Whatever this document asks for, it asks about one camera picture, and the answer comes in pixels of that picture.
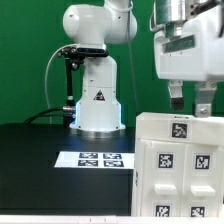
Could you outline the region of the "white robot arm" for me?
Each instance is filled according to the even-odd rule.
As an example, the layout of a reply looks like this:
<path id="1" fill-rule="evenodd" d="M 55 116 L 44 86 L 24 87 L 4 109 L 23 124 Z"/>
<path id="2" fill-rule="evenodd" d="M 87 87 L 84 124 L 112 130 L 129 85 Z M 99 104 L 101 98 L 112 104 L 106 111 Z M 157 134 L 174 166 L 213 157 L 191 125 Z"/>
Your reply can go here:
<path id="1" fill-rule="evenodd" d="M 72 107 L 69 127 L 88 137 L 122 133 L 116 99 L 117 64 L 107 46 L 131 41 L 137 33 L 132 0 L 104 0 L 102 6 L 72 5 L 63 28 L 74 41 L 67 69 L 84 66 L 82 96 Z M 156 73 L 168 82 L 170 104 L 184 106 L 185 81 L 198 83 L 194 115 L 211 115 L 217 84 L 224 81 L 224 0 L 155 0 L 149 27 L 154 36 Z"/>

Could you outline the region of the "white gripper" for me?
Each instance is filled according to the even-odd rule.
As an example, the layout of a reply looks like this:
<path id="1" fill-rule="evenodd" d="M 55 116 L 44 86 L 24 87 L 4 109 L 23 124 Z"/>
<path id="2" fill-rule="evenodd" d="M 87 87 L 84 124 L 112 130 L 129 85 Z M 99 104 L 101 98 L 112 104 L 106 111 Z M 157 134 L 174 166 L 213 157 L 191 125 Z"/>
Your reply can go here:
<path id="1" fill-rule="evenodd" d="M 224 34 L 221 28 L 221 6 L 203 12 L 187 21 L 182 35 L 170 41 L 163 31 L 154 36 L 156 72 L 167 79 L 170 106 L 184 108 L 183 81 L 204 81 L 196 85 L 194 115 L 207 118 L 212 114 L 212 102 L 217 91 L 215 81 L 224 81 Z"/>

